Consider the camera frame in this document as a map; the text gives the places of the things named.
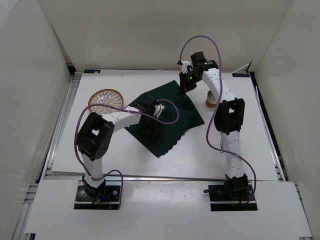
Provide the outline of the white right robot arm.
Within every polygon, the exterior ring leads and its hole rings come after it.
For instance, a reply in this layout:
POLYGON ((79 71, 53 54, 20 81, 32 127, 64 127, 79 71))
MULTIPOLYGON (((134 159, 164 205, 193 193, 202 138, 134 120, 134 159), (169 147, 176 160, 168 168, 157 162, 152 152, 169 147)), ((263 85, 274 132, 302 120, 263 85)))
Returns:
POLYGON ((224 83, 222 73, 214 60, 207 60, 202 51, 191 55, 191 61, 179 60, 179 93, 194 90, 203 81, 216 99, 213 116, 208 124, 206 139, 209 139, 214 124, 222 139, 221 152, 225 155, 226 173, 224 191, 230 200, 245 198, 249 187, 248 176, 243 166, 240 148, 240 131, 244 121, 245 101, 237 98, 224 83))

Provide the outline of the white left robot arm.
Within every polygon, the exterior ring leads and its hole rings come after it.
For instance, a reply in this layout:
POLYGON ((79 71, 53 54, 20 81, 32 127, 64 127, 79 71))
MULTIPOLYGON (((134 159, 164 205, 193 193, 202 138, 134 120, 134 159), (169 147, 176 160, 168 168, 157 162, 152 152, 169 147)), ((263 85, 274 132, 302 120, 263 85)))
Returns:
POLYGON ((106 180, 102 158, 106 154, 112 135, 124 128, 137 126, 155 136, 160 129, 160 116, 166 107, 151 99, 146 103, 131 103, 122 110, 109 114, 91 112, 83 125, 77 125, 75 149, 78 160, 85 170, 82 178, 85 193, 93 200, 105 195, 106 180))

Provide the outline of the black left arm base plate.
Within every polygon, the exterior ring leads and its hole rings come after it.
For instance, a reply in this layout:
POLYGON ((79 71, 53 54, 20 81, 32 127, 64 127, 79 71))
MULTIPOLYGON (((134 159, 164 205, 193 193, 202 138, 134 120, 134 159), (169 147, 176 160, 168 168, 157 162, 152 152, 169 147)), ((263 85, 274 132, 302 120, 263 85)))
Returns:
POLYGON ((122 186, 120 183, 109 184, 104 180, 97 188, 79 181, 75 193, 75 210, 119 210, 122 186))

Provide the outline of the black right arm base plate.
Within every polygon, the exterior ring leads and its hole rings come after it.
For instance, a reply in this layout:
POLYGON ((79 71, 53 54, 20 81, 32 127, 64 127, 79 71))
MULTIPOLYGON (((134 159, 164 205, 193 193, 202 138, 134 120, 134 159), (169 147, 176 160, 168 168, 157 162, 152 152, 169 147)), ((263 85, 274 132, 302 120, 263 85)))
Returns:
POLYGON ((258 206, 253 195, 253 187, 249 184, 245 191, 230 196, 223 185, 209 185, 203 191, 209 195, 211 212, 257 211, 258 206))

